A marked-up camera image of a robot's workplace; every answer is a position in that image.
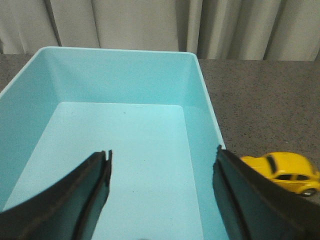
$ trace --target white curtain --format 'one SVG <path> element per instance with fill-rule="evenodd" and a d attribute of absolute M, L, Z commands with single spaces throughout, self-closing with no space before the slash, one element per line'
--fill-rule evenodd
<path fill-rule="evenodd" d="M 314 61 L 320 0 L 0 0 L 0 52 L 44 46 Z"/>

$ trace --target toy car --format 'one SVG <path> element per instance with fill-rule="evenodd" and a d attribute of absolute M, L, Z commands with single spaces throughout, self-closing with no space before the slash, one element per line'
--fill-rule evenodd
<path fill-rule="evenodd" d="M 304 197 L 320 191 L 320 172 L 304 156 L 293 152 L 271 152 L 241 160 L 258 173 L 288 191 Z"/>

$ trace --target bin bottom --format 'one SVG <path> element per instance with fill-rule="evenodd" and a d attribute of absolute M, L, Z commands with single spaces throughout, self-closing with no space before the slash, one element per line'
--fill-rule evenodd
<path fill-rule="evenodd" d="M 203 239 L 184 112 L 176 105 L 61 102 L 4 210 L 109 149 L 110 194 L 92 239 Z"/>

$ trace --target speckled granite surface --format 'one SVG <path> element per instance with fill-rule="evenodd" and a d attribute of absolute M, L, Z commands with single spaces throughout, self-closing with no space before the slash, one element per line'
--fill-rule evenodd
<path fill-rule="evenodd" d="M 0 90 L 30 57 L 0 54 Z M 320 61 L 199 62 L 230 151 L 296 152 L 320 169 Z M 320 193 L 307 199 L 320 204 Z"/>

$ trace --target toy car window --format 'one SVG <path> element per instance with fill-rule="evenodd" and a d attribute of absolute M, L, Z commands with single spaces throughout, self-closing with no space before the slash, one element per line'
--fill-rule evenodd
<path fill-rule="evenodd" d="M 275 179 L 278 179 L 278 180 L 290 180 L 291 177 L 292 177 L 292 174 L 282 174 L 282 175 L 277 176 Z"/>
<path fill-rule="evenodd" d="M 274 174 L 277 171 L 277 166 L 276 166 L 274 158 L 271 155 L 268 155 L 268 156 L 266 156 L 266 160 L 268 161 L 268 163 L 271 167 L 271 171 Z"/>
<path fill-rule="evenodd" d="M 300 180 L 300 181 L 303 181 L 303 180 L 309 180 L 309 177 L 307 177 L 305 175 L 298 175 L 298 177 L 296 179 Z"/>

